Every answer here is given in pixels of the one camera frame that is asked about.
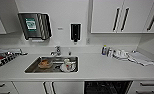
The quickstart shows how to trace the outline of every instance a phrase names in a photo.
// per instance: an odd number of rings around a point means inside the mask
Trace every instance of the wall-mounted dispenser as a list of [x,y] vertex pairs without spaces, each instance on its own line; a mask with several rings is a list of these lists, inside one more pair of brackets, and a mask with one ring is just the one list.
[[76,44],[80,40],[81,24],[71,24],[71,40]]
[[51,37],[49,16],[41,13],[19,13],[19,20],[25,39],[41,38],[46,40]]

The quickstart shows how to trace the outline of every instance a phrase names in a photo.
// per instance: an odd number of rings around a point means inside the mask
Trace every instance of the paper towel dispenser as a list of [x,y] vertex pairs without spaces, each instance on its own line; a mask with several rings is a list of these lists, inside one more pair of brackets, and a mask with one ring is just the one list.
[[19,13],[18,14],[25,39],[41,38],[46,40],[51,37],[49,16],[41,13]]

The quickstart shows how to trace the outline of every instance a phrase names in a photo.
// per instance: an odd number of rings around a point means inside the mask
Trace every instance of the plate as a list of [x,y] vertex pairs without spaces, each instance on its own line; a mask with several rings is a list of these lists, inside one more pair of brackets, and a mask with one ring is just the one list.
[[75,69],[75,64],[72,64],[72,69],[70,69],[70,70],[67,70],[65,64],[62,64],[62,65],[60,66],[60,69],[61,69],[63,72],[71,72],[71,71],[73,71],[73,70]]

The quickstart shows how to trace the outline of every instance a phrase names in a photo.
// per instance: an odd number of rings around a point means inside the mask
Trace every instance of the bottle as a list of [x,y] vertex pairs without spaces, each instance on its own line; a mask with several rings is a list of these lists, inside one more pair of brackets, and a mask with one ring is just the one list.
[[107,47],[106,45],[104,45],[104,47],[102,48],[102,55],[106,55],[107,52]]

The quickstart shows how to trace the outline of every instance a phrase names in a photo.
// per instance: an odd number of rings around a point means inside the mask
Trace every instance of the black soap dispenser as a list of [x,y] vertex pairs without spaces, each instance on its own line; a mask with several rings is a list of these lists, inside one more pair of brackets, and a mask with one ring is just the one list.
[[71,24],[71,40],[74,40],[74,44],[80,40],[80,28],[81,24]]

